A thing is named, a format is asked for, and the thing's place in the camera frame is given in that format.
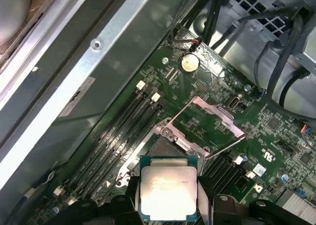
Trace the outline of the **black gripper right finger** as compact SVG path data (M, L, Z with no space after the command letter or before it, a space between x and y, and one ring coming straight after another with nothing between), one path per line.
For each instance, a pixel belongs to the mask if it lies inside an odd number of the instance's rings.
M273 204L258 199L248 206L226 194L215 195L210 179L197 178L197 207L206 225L307 225L304 219Z

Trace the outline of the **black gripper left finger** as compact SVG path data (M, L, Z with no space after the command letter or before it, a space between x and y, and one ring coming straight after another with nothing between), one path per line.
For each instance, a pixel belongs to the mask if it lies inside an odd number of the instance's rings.
M52 225L139 225L140 213L135 208L140 177L131 177L125 194L109 203L97 205L93 200L80 200L50 219Z

